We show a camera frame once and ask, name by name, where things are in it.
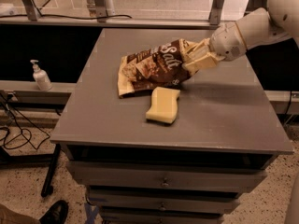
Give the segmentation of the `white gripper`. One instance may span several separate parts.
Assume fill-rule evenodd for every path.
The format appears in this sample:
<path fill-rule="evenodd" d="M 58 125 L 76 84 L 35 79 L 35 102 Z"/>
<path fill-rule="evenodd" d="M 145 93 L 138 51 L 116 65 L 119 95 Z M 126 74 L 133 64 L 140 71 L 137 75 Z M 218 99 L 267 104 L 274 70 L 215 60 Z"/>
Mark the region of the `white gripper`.
<path fill-rule="evenodd" d="M 205 56 L 211 49 L 222 57 Z M 228 22 L 220 26 L 209 38 L 194 43 L 186 50 L 186 56 L 191 62 L 183 64 L 183 68 L 191 76 L 199 70 L 215 67 L 220 61 L 233 61 L 243 56 L 247 47 L 235 22 Z"/>

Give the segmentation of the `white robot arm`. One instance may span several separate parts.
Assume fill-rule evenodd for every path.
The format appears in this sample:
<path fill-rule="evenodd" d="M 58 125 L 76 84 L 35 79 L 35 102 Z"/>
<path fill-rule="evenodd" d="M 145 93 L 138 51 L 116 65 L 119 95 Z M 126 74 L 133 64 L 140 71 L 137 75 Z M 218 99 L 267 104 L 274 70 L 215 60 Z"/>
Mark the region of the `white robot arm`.
<path fill-rule="evenodd" d="M 299 0 L 267 0 L 267 8 L 260 7 L 237 21 L 224 23 L 210 38 L 190 46 L 183 68 L 193 76 L 220 61 L 233 61 L 250 49 L 289 37 L 299 40 Z"/>

